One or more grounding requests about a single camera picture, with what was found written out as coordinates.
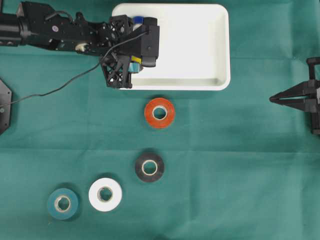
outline white tape roll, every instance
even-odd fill
[[[109,189],[111,198],[103,200],[100,192],[103,189]],[[89,201],[95,209],[101,212],[108,212],[115,209],[122,199],[122,189],[119,183],[111,178],[100,178],[95,181],[89,189]]]

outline yellow object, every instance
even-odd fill
[[[132,56],[132,57],[131,57],[131,61],[137,62],[137,63],[141,64],[141,58],[136,57],[136,56]]]

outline screw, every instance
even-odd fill
[[[55,33],[59,32],[59,28],[56,25],[52,26],[52,31],[54,31]]]

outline tape roll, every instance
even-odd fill
[[[68,203],[68,206],[65,209],[61,208],[59,205],[59,202],[62,199],[65,199]],[[53,218],[66,220],[71,218],[77,212],[78,204],[79,201],[77,195],[73,191],[67,188],[59,188],[49,196],[47,208],[49,214]]]
[[[109,200],[103,200],[101,191],[109,189],[111,197]],[[119,183],[111,178],[100,178],[95,181],[89,189],[89,201],[92,207],[100,212],[109,212],[115,209],[122,199],[122,189]]]
[[[155,171],[147,173],[145,171],[145,164],[155,164]],[[145,152],[135,161],[135,173],[144,182],[152,183],[162,177],[165,172],[165,164],[162,158],[152,152]]]
[[[163,109],[165,116],[161,119],[155,117],[156,109]],[[144,117],[147,123],[156,129],[167,128],[175,120],[175,107],[167,99],[158,97],[152,99],[144,108]]]

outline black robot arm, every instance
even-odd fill
[[[157,19],[138,19],[137,28],[134,19],[126,15],[110,17],[108,22],[89,22],[81,12],[73,19],[48,4],[23,1],[16,14],[0,13],[0,46],[31,45],[103,57],[100,63],[107,86],[131,88],[131,74],[155,67],[159,55]]]

